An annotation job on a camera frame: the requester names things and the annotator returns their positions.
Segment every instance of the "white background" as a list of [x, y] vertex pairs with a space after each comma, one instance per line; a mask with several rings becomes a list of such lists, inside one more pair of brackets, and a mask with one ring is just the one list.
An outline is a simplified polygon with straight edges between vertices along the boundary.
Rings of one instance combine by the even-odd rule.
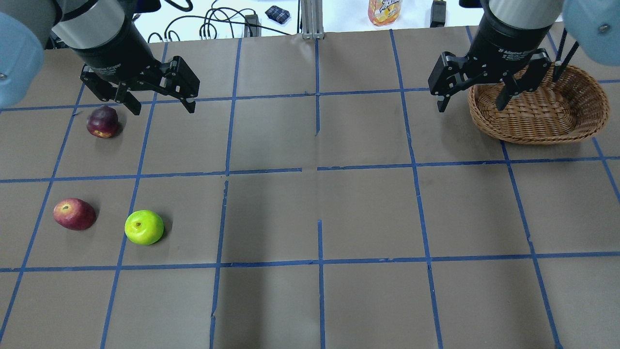
[[[181, 6], [184, 0], [176, 0]], [[404, 28], [427, 28], [430, 25], [430, 8], [432, 0], [401, 0], [402, 9], [399, 18], [392, 24], [375, 27], [368, 20], [368, 0], [323, 0], [323, 28], [325, 32], [359, 32], [367, 30], [404, 29]], [[135, 22], [138, 30], [145, 38], [152, 32], [164, 36], [164, 29], [168, 23], [176, 17], [186, 14], [204, 16], [213, 0], [193, 0], [194, 10], [182, 12], [161, 1], [161, 10], [154, 13], [146, 13]], [[279, 6], [290, 12], [291, 18], [283, 25], [267, 18], [265, 11], [272, 5]], [[446, 0], [446, 26], [478, 25], [482, 17], [482, 9], [464, 9], [459, 6], [458, 0]], [[259, 15], [260, 25], [278, 29], [280, 31], [297, 33], [297, 0], [218, 0], [214, 7], [231, 7], [241, 10], [245, 7], [256, 10]], [[241, 17], [233, 19], [243, 22]], [[198, 28], [203, 20], [197, 18], [183, 18], [172, 24], [171, 30], [177, 32], [181, 40], [199, 40]], [[218, 38], [230, 38], [230, 26], [223, 23], [215, 23], [218, 28]], [[235, 37], [240, 37], [243, 25], [233, 25]], [[280, 35], [266, 29], [261, 30], [261, 36]]]

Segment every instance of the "basket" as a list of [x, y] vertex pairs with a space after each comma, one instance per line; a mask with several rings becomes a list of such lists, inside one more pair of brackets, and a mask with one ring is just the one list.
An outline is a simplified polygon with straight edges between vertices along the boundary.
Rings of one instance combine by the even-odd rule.
[[581, 142], [602, 130], [609, 101], [598, 82], [572, 65], [556, 83], [552, 73], [549, 69], [536, 91], [513, 98], [503, 111], [495, 107], [503, 84], [472, 86], [467, 101], [474, 124], [493, 138], [519, 144]]

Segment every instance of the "green apple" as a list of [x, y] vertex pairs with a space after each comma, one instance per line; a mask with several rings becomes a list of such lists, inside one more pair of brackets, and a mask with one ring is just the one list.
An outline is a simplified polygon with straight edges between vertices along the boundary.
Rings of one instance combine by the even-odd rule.
[[153, 211], [136, 211], [125, 221], [125, 235], [133, 243], [150, 245], [164, 235], [164, 221]]

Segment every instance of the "dark red apple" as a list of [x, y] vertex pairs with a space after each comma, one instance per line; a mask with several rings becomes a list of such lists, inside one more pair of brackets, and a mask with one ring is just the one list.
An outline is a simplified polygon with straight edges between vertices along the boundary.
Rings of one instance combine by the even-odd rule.
[[99, 138], [110, 138], [118, 130], [118, 114], [108, 106], [95, 109], [86, 120], [86, 129]]
[[54, 207], [54, 219], [67, 229], [88, 229], [96, 218], [95, 209], [88, 202], [74, 197], [62, 200]]

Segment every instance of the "yellow snack package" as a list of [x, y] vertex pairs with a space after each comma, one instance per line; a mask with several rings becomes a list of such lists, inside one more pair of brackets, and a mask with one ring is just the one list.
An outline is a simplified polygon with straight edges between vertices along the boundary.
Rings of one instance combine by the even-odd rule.
[[402, 0], [370, 0], [368, 19], [374, 25], [393, 23], [401, 13]]

